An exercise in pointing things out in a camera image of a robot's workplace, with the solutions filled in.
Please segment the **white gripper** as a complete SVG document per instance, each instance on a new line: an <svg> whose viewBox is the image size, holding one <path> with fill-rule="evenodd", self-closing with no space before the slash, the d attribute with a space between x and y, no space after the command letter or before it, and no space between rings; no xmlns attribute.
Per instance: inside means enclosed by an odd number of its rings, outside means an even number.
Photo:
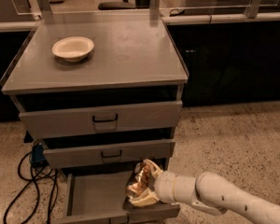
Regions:
<svg viewBox="0 0 280 224"><path fill-rule="evenodd" d="M195 182L193 176L177 175L163 171L154 161L145 159L151 175L156 178L154 191L146 189L127 189L129 202L136 207L149 206L161 200L164 203L193 203L196 197Z"/></svg>

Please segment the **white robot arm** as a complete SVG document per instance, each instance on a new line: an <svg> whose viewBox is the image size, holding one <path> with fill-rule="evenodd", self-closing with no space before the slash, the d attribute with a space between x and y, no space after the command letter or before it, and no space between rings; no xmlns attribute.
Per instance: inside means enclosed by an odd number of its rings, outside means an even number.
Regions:
<svg viewBox="0 0 280 224"><path fill-rule="evenodd" d="M265 201L214 173L197 177L163 171L154 161L136 164L126 186L131 205L149 206L158 202L183 203L213 216L227 211L245 217L254 224L280 224L280 206Z"/></svg>

